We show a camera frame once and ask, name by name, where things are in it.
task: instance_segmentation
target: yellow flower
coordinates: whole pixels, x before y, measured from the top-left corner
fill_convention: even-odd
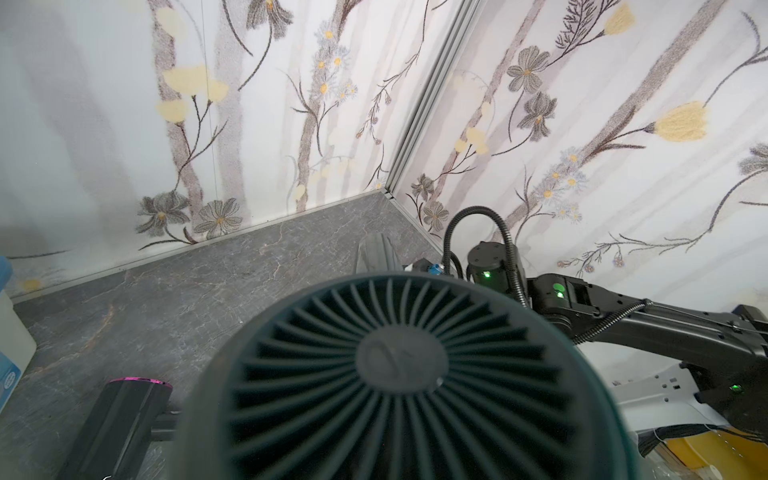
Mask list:
[[[205,65],[197,67],[174,67],[163,72],[165,83],[182,95],[208,94],[210,101],[222,101],[227,96],[229,85],[208,76]]]
[[[656,120],[653,133],[666,141],[694,141],[707,132],[707,109],[700,101],[692,101],[673,108]]]
[[[476,127],[467,128],[467,140],[471,144],[484,144],[485,132]]]
[[[456,141],[456,143],[453,144],[453,149],[456,150],[458,153],[462,153],[464,150],[467,149],[467,142],[459,138]]]
[[[205,65],[197,67],[174,67],[163,72],[163,79],[169,87],[183,95],[197,95],[205,91],[208,73]]]
[[[619,35],[629,30],[634,25],[635,19],[632,10],[626,2],[619,5],[613,15],[605,22],[603,31],[606,35]]]
[[[165,33],[176,40],[183,40],[187,31],[184,29],[184,19],[181,15],[170,7],[159,8],[155,13],[157,23],[160,24]]]
[[[485,132],[479,128],[470,127],[467,128],[467,141],[470,144],[475,145],[475,150],[478,154],[483,155],[488,153],[488,145],[485,144]]]
[[[187,117],[187,102],[184,100],[162,101],[155,105],[160,115],[172,124],[177,124]]]
[[[227,96],[230,86],[222,81],[211,80],[208,82],[208,100],[222,101]]]

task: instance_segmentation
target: floor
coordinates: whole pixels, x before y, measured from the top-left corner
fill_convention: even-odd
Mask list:
[[[382,194],[234,236],[15,306],[38,351],[0,415],[4,480],[55,477],[102,386],[162,379],[180,409],[243,323],[305,286],[353,271],[357,243],[388,235],[403,263],[438,254]],[[139,480],[168,478],[152,444]]]

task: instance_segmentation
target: gray flower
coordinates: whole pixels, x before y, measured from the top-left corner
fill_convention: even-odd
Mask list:
[[[427,200],[430,194],[435,193],[435,181],[426,175],[422,174],[415,184],[411,184],[413,191],[413,197],[419,198],[419,195],[424,197],[424,201]]]
[[[509,84],[510,91],[518,91],[523,87],[529,94],[536,93],[541,87],[541,79],[535,74],[547,67],[549,52],[538,53],[538,47],[532,45],[518,55],[518,65],[512,65],[507,70],[507,75],[512,77]]]
[[[230,198],[226,203],[221,200],[214,200],[200,210],[200,218],[205,220],[194,228],[195,233],[205,233],[205,239],[221,237],[234,232],[240,228],[243,222],[242,217],[235,217],[240,209],[234,198]]]
[[[182,210],[189,206],[186,197],[174,192],[165,192],[154,198],[144,197],[139,215],[149,215],[148,222],[136,227],[138,233],[149,232],[150,237],[162,237],[169,223],[186,223],[190,218]]]
[[[577,204],[559,204],[554,208],[552,215],[558,220],[570,220],[574,223],[581,220]]]
[[[557,104],[557,98],[549,98],[549,95],[538,92],[535,97],[525,102],[526,115],[518,127],[531,128],[531,141],[548,137],[550,130],[545,124],[545,119],[554,117]]]
[[[750,148],[752,157],[739,162],[742,175],[749,175],[759,170],[768,170],[768,144],[757,144]]]
[[[442,230],[442,222],[448,219],[448,211],[442,207],[440,202],[431,202],[424,207],[424,221],[427,225],[435,229]]]
[[[286,36],[286,27],[293,23],[293,13],[280,6],[278,0],[251,0],[245,26],[255,30],[259,25],[269,22],[272,38]]]

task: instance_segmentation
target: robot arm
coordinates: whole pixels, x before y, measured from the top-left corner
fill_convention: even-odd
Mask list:
[[[640,299],[581,279],[547,273],[528,280],[531,308],[569,338]],[[753,306],[712,313],[649,303],[593,338],[680,359],[696,381],[699,402],[731,425],[768,432],[768,319]]]

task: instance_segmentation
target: wall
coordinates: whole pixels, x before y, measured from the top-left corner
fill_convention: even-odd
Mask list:
[[[758,1],[489,0],[396,198],[437,241],[493,208],[528,276],[768,311],[766,37]]]
[[[457,7],[4,2],[9,293],[380,187]]]

